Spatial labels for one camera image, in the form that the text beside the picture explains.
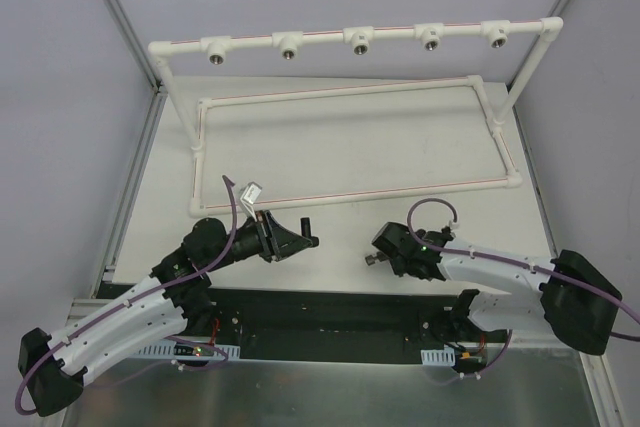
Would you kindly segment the black faucet valve handle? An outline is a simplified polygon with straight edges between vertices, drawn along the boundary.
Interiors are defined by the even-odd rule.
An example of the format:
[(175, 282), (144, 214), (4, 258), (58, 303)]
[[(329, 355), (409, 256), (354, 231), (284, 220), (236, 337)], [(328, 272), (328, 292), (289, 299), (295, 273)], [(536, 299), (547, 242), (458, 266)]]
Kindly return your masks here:
[(377, 252), (376, 254), (369, 254), (364, 258), (366, 264), (368, 266), (372, 266), (375, 265), (377, 263), (383, 263), (386, 262), (388, 260), (388, 257), (382, 253), (382, 252)]

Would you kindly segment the black L-shaped faucet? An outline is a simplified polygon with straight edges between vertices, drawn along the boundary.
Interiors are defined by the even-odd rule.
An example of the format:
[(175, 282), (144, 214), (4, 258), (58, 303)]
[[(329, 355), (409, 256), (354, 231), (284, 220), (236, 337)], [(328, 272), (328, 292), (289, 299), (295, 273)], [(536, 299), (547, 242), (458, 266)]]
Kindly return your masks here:
[(300, 219), (301, 236), (307, 239), (312, 248), (318, 247), (320, 240), (317, 236), (314, 236), (311, 228), (311, 220), (309, 217), (302, 217)]

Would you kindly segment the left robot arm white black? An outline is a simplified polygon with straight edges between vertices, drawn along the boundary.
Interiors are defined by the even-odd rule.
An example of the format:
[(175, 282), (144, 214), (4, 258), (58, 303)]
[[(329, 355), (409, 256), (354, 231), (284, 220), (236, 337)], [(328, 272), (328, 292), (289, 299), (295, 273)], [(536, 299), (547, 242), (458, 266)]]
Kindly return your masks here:
[(230, 229), (218, 219), (201, 219), (149, 275), (110, 303), (54, 332), (28, 331), (20, 341), (16, 411), (23, 416), (56, 414), (141, 348), (184, 331), (204, 334), (212, 316), (204, 306), (210, 272), (254, 256), (279, 262), (318, 247), (309, 219), (300, 222), (295, 233), (268, 210)]

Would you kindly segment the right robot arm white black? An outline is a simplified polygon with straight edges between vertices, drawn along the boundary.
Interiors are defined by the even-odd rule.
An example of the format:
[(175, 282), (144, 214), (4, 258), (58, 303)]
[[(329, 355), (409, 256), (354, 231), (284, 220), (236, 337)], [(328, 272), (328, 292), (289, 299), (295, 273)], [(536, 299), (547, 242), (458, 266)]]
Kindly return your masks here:
[(521, 331), (552, 334), (589, 355), (605, 353), (621, 293), (581, 254), (556, 258), (479, 251), (445, 227), (411, 232), (386, 223), (374, 237), (369, 265), (388, 262), (398, 277), (468, 282), (435, 332), (473, 341), (482, 333)]

